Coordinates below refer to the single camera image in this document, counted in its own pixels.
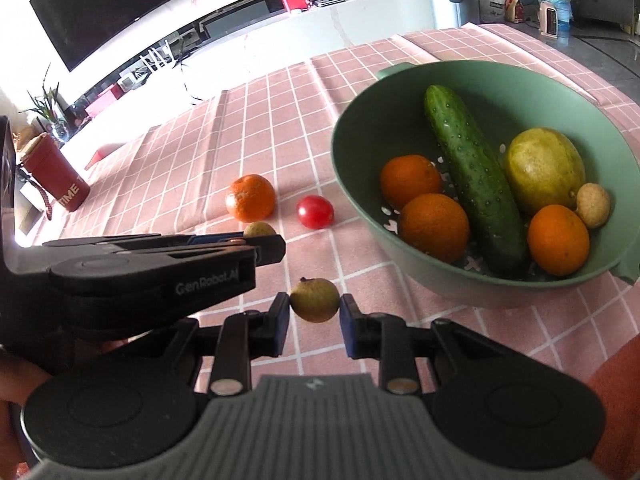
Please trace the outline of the person left hand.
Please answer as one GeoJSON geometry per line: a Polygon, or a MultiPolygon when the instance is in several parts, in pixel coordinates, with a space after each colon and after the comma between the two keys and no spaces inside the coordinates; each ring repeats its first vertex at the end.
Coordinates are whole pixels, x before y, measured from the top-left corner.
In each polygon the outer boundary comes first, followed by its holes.
{"type": "Polygon", "coordinates": [[[25,457],[11,420],[12,404],[24,406],[35,388],[51,375],[45,370],[18,356],[1,349],[1,478],[15,479],[18,466],[25,457]]]}

